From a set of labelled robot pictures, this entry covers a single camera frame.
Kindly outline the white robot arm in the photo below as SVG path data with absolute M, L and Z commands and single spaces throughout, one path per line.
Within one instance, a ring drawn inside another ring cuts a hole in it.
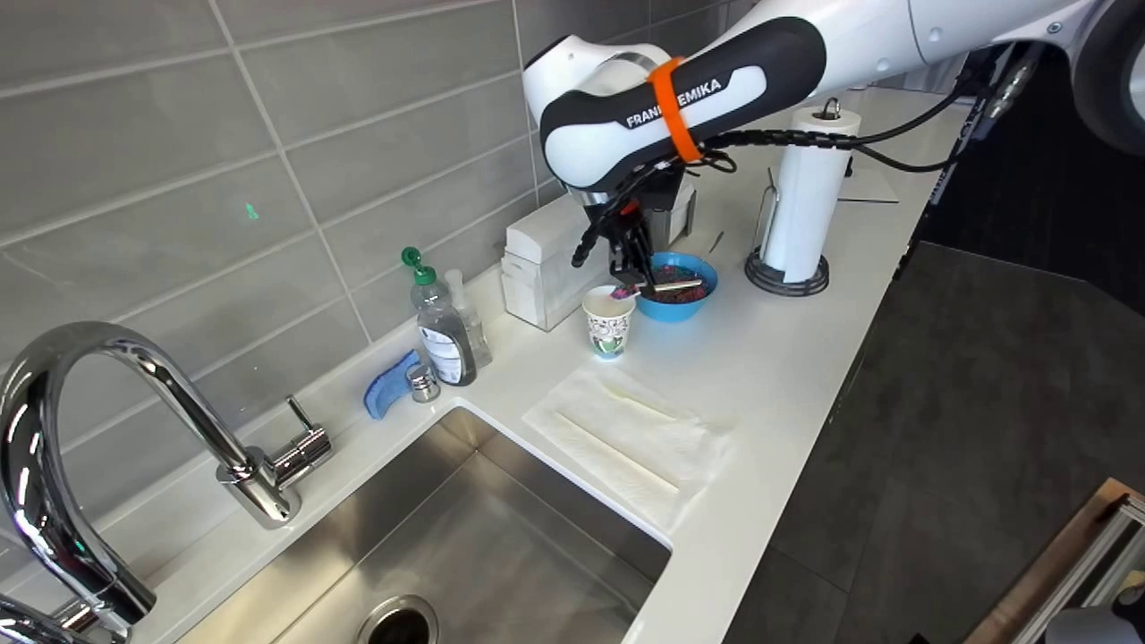
M 650 175 L 742 143 L 742 123 L 998 44 L 1061 48 L 1085 123 L 1145 151 L 1145 0 L 757 0 L 692 55 L 553 38 L 521 91 L 546 170 L 588 209 L 574 264 L 608 238 L 614 276 L 645 270 L 650 248 L 625 207 Z

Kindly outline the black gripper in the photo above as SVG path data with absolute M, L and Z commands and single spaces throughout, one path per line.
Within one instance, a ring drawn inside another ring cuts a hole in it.
M 608 238 L 608 270 L 621 283 L 641 283 L 657 251 L 656 225 L 671 213 L 675 191 L 675 178 L 649 178 L 618 200 L 588 196 L 588 227 L 574 251 L 574 264 L 584 269 L 597 238 Z

